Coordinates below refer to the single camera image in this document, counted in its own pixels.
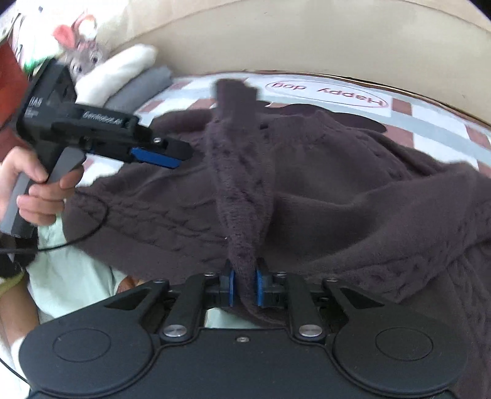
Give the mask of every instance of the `beige headboard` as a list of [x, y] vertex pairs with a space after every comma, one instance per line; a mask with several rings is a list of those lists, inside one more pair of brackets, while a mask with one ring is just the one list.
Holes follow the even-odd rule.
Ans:
[[352, 77], [491, 123], [491, 23], [467, 0], [130, 0], [99, 34], [157, 46], [178, 75]]

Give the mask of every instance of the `metal bolt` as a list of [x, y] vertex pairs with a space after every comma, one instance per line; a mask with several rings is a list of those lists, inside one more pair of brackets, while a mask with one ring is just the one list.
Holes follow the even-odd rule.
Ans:
[[164, 328], [164, 334], [170, 338], [178, 338], [186, 335], [188, 329], [181, 324], [171, 324]]
[[322, 334], [322, 327], [317, 324], [305, 324], [299, 328], [302, 337], [314, 338]]

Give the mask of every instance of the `wire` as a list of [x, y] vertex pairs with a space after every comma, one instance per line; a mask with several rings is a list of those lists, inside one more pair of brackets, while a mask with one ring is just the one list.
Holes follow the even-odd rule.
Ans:
[[10, 248], [10, 249], [9, 248], [0, 248], [0, 255], [3, 255], [3, 254], [15, 254], [15, 255], [26, 255], [27, 254], [27, 255], [31, 255], [31, 254], [37, 254], [39, 252], [55, 251], [55, 250], [59, 250], [61, 248], [76, 245], [79, 242], [85, 241], [88, 238], [92, 237], [95, 233], [97, 233], [102, 227], [104, 227], [104, 225], [108, 221], [109, 205], [106, 202], [104, 202], [103, 200], [101, 200], [100, 198], [96, 197], [95, 195], [87, 194], [87, 193], [84, 193], [80, 190], [76, 190], [76, 194], [81, 195], [82, 197], [93, 198], [104, 206], [104, 216], [102, 217], [102, 220], [100, 221], [100, 223], [95, 228], [93, 228], [87, 234], [84, 234], [82, 237], [76, 238], [76, 239], [69, 241], [65, 244], [55, 245], [54, 247], [46, 247], [46, 248], [37, 248], [37, 247], [36, 248]]
[[29, 383], [27, 382], [27, 380], [24, 377], [22, 377], [18, 372], [16, 372], [13, 368], [11, 368], [6, 362], [4, 362], [2, 358], [0, 358], [0, 363], [2, 363], [5, 367], [7, 367], [7, 369], [12, 374], [14, 374], [17, 378], [23, 380], [27, 385], [29, 385]]

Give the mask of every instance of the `brown sweater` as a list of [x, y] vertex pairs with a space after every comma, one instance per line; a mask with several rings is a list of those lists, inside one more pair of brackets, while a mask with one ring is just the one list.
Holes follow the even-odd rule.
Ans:
[[[212, 113], [170, 113], [152, 124], [191, 142], [190, 161], [175, 171], [125, 166], [84, 189], [110, 214], [80, 248], [172, 283], [219, 271], [228, 257], [242, 309], [275, 324], [281, 314], [253, 304], [257, 256], [311, 282], [338, 275], [457, 329], [470, 357], [455, 392], [491, 398], [491, 180], [337, 116], [309, 105], [259, 110], [255, 89], [218, 82]], [[75, 195], [66, 238], [103, 213]]]

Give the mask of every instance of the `finger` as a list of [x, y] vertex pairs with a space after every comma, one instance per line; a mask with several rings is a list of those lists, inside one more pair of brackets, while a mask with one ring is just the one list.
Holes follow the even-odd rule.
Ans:
[[129, 289], [135, 288], [135, 283], [130, 276], [126, 276], [118, 286], [117, 294], [128, 291]]
[[20, 172], [24, 172], [37, 183], [42, 183], [48, 178], [48, 173], [34, 152], [15, 147], [5, 157], [0, 174], [6, 179], [11, 179], [12, 176], [17, 177]]
[[80, 180], [82, 180], [83, 176], [83, 167], [77, 168], [70, 173], [63, 176], [60, 180], [60, 187], [62, 190], [66, 190], [69, 188], [74, 188]]
[[48, 201], [59, 201], [70, 198], [75, 192], [74, 188], [62, 190], [60, 184], [33, 184], [29, 188], [29, 195]]
[[19, 209], [19, 215], [21, 215], [24, 220], [36, 226], [50, 226], [56, 222], [55, 215], [43, 215], [42, 213], [33, 213], [24, 209]]
[[42, 213], [43, 215], [57, 215], [65, 209], [63, 201], [47, 201], [31, 196], [18, 196], [17, 206], [24, 211]]

